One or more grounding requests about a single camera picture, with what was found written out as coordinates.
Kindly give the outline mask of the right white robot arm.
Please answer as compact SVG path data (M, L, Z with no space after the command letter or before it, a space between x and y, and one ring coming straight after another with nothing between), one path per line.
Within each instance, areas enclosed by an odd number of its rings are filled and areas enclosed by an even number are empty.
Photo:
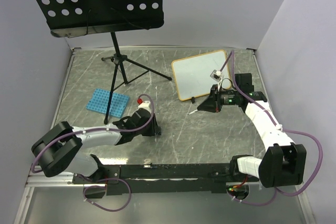
M256 177L266 188L301 184L307 151L283 131L266 96L261 91L255 91L251 73L236 74L237 84L231 90L222 88L220 74L220 71L212 72L211 77L217 84L212 85L209 96L197 110L218 113L225 105L238 106L253 123L266 150L263 158L233 156L230 177L235 181L241 181L247 175Z

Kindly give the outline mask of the yellow framed whiteboard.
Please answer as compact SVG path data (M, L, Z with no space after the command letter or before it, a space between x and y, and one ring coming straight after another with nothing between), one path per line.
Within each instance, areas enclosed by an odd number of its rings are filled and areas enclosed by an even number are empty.
M190 100L208 95L212 85L218 84L210 77L213 70L220 70L223 73L222 88L230 89L231 76L228 65L224 65L227 53L224 50L217 50L191 56L171 63L175 79L178 98L181 101Z

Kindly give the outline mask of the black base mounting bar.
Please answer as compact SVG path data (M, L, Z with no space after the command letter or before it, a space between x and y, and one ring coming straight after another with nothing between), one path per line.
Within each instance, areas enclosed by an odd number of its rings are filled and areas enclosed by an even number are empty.
M104 165L94 159L92 171L73 171L74 185L92 186L89 198L127 193L183 193L209 191L226 193L229 185L258 178L238 171L233 163Z

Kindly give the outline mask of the black perforated music stand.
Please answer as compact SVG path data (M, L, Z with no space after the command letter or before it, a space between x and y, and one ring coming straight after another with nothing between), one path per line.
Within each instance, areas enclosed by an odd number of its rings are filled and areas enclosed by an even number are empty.
M56 38L74 38L110 33L115 54L109 57L114 72L121 72L124 84L129 84L124 61L171 81L172 78L140 65L120 53L116 32L150 30L164 25L163 0L36 0Z

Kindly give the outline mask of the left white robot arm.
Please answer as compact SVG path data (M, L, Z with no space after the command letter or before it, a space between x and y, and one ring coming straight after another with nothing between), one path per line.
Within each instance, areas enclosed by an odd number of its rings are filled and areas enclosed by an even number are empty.
M117 146L131 142L135 137L157 136L161 134L156 116L149 110L140 108L131 116L99 127L74 127L62 121L49 130L31 148L35 157L31 172L40 167L46 177L54 177L62 172L84 175L90 182L103 179L104 170L99 159L93 154L83 154L81 150L97 146Z

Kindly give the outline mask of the blue studded building plate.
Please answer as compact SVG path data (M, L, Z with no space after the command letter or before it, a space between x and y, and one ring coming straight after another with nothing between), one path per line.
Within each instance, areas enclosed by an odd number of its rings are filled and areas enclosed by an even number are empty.
M108 106L110 91L104 89L95 89L91 100L86 105L89 111L105 114ZM130 97L128 95L113 93L110 104L109 115L122 118L128 105Z

